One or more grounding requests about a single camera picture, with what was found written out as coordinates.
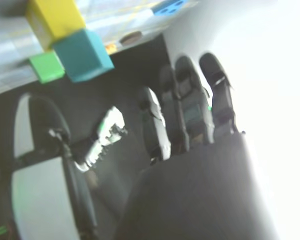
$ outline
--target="brown oval object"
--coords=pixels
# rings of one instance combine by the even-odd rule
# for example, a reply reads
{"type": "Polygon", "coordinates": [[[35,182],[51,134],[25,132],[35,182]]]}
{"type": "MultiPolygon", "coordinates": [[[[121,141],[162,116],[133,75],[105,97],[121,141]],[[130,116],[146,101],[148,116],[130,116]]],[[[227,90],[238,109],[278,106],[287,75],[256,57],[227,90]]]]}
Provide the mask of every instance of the brown oval object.
{"type": "Polygon", "coordinates": [[[141,38],[142,38],[142,32],[135,31],[135,32],[129,33],[128,35],[121,38],[120,43],[122,44],[122,46],[128,46],[130,44],[134,44],[141,38]]]}

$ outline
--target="green cube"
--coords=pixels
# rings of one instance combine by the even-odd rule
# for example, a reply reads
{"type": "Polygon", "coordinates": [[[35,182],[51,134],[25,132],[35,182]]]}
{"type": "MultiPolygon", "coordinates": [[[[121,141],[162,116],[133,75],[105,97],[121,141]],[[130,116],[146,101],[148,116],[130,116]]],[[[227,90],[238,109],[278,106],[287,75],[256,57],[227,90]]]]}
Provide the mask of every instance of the green cube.
{"type": "Polygon", "coordinates": [[[30,62],[42,84],[57,80],[65,75],[65,69],[53,51],[32,56],[30,62]]]}

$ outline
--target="blue toy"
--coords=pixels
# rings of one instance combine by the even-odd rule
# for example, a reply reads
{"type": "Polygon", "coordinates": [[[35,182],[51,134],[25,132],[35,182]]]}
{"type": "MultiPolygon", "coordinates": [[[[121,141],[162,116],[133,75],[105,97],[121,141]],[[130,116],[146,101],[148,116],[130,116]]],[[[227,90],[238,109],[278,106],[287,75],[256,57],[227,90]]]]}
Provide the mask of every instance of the blue toy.
{"type": "Polygon", "coordinates": [[[91,80],[114,68],[101,38],[87,29],[58,41],[53,49],[74,83],[91,80]]]}
{"type": "Polygon", "coordinates": [[[152,8],[155,16],[169,16],[177,13],[188,0],[167,0],[152,8]]]}

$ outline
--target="teal cube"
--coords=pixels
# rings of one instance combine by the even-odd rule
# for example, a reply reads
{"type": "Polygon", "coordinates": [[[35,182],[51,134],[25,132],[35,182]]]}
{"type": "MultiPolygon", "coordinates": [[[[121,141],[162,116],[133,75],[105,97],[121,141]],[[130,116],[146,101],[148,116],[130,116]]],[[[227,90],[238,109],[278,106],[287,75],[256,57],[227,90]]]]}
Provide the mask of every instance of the teal cube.
{"type": "Polygon", "coordinates": [[[56,42],[53,49],[74,83],[91,80],[114,68],[101,38],[87,29],[56,42]]]}
{"type": "Polygon", "coordinates": [[[32,56],[29,60],[42,84],[57,80],[65,75],[64,67],[53,51],[32,56]]]}

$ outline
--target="dark floor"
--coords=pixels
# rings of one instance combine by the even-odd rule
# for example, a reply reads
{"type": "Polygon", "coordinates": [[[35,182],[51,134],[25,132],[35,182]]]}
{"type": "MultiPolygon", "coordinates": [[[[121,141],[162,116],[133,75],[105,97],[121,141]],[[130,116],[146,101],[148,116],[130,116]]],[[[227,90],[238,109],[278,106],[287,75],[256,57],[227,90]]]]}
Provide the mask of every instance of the dark floor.
{"type": "Polygon", "coordinates": [[[128,135],[111,148],[95,174],[87,175],[102,240],[111,239],[136,176],[150,164],[143,145],[136,91],[142,85],[156,91],[159,69],[169,63],[162,36],[111,58],[115,70],[92,81],[73,84],[65,77],[46,85],[34,82],[0,95],[0,168],[3,169],[13,161],[14,115],[23,93],[48,96],[59,106],[74,146],[92,133],[112,105],[122,112],[128,135]]]}

